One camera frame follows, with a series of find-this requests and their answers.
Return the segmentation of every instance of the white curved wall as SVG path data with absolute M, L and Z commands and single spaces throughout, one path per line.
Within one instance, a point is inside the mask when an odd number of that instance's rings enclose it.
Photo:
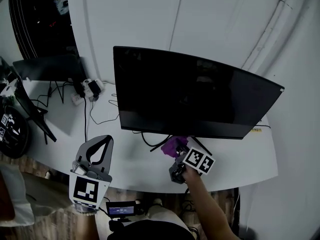
M 89 76 L 114 83 L 113 46 L 171 50 L 241 68 L 278 2 L 69 0 L 69 8 Z
M 256 192 L 240 188 L 240 223 L 252 204 L 248 226 L 259 240 L 308 240 L 320 227 L 320 0 L 306 1 L 266 75 L 285 87 L 267 114 L 279 175 Z

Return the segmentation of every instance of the wooden floor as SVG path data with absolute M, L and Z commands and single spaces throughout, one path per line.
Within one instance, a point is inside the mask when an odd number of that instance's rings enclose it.
M 19 159 L 10 159 L 5 155 L 0 154 L 0 161 L 18 165 L 21 172 L 31 173 L 38 177 L 45 177 L 46 172 L 50 170 L 49 167 L 36 162 L 27 156 L 23 156 Z M 57 173 L 53 170 L 50 171 L 53 172 L 56 180 L 58 179 L 60 182 L 68 183 L 68 177 L 65 174 Z M 227 220 L 231 224 L 234 218 L 233 207 L 235 201 L 233 189 L 212 192 L 211 195 L 225 212 Z M 141 199 L 145 204 L 152 204 L 152 201 L 155 198 L 161 198 L 163 206 L 172 210 L 179 216 L 182 211 L 181 203 L 184 195 L 138 192 L 109 187 L 105 197 L 108 197 L 111 202 Z M 191 200 L 189 194 L 186 196 L 186 199 Z M 102 202 L 100 207 L 105 210 L 105 202 Z M 206 239 L 195 212 L 185 212 L 182 219 L 187 226 L 198 228 L 201 240 Z M 109 230 L 109 217 L 102 211 L 99 211 L 96 215 L 96 222 L 100 239 L 107 239 L 108 235 L 111 233 Z M 18 226 L 14 228 L 0 227 L 0 240 L 2 239 L 2 236 L 4 236 L 5 239 L 12 240 L 73 240 L 75 239 L 76 225 L 77 215 L 72 213 L 71 208 L 58 210 L 31 226 Z

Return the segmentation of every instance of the black monitor screen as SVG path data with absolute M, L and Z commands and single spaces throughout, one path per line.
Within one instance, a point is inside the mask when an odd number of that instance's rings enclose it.
M 82 82 L 87 79 L 82 65 L 72 54 L 18 60 L 13 66 L 23 80 Z
M 113 48 L 121 128 L 242 139 L 284 88 L 216 61 L 170 51 Z

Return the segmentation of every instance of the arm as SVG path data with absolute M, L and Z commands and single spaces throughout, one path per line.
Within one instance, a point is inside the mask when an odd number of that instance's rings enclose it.
M 186 165 L 183 177 L 189 187 L 195 210 L 208 240 L 238 240 L 231 231 L 225 213 L 207 192 L 200 175 Z
M 12 221 L 16 214 L 14 206 L 5 183 L 5 180 L 0 171 L 0 221 Z
M 99 240 L 96 218 L 94 215 L 77 216 L 76 234 L 77 240 Z

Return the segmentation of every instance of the leg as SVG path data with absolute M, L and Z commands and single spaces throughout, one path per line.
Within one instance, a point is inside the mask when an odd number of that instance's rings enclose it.
M 148 218 L 152 221 L 170 222 L 189 231 L 187 225 L 173 211 L 160 205 L 150 207 Z
M 34 217 L 48 216 L 72 203 L 69 199 L 69 187 L 49 179 L 22 173 L 26 198 L 31 205 Z

